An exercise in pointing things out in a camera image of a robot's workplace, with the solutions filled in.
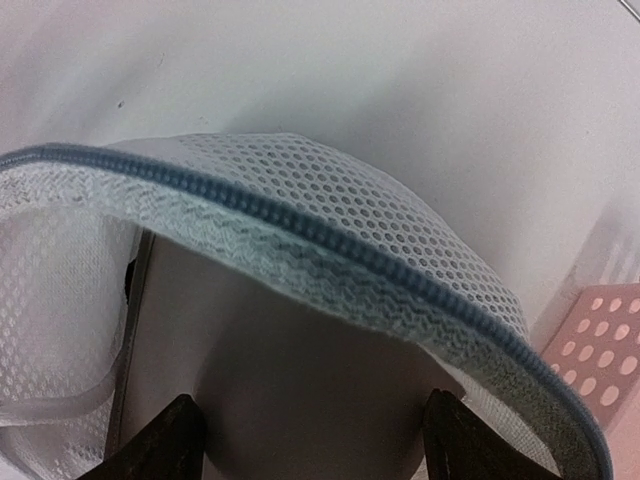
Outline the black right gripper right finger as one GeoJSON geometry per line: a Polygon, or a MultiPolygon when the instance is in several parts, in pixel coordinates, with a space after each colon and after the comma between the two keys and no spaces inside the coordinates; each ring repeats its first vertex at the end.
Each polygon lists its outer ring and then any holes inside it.
{"type": "Polygon", "coordinates": [[[449,391],[431,392],[423,416],[428,477],[434,480],[553,480],[449,391]]]}

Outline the dark grey bra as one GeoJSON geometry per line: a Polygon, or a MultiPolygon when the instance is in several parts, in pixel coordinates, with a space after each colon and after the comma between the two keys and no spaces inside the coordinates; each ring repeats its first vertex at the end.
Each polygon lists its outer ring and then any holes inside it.
{"type": "Polygon", "coordinates": [[[430,393],[462,393],[421,348],[153,234],[129,301],[107,448],[187,393],[208,424],[207,479],[408,479],[430,393]]]}

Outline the pink perforated plastic basket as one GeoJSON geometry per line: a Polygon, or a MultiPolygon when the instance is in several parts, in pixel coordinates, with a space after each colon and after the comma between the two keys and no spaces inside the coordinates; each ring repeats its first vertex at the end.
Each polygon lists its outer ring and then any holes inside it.
{"type": "Polygon", "coordinates": [[[639,384],[639,285],[585,288],[543,358],[611,431],[639,384]]]}

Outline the white mesh laundry bag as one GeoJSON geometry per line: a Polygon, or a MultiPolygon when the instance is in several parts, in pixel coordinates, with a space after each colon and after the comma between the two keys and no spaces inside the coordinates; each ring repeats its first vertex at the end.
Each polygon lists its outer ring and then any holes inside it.
{"type": "Polygon", "coordinates": [[[125,273],[153,235],[421,347],[517,451],[564,479],[612,477],[599,425],[496,273],[394,178],[295,134],[2,155],[3,477],[73,479],[103,459],[133,343],[125,273]]]}

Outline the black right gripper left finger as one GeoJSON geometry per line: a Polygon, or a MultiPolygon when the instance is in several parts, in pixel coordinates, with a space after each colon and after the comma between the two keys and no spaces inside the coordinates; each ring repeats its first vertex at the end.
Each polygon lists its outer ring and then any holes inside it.
{"type": "Polygon", "coordinates": [[[193,398],[177,396],[118,452],[81,480],[199,480],[206,421],[193,398]]]}

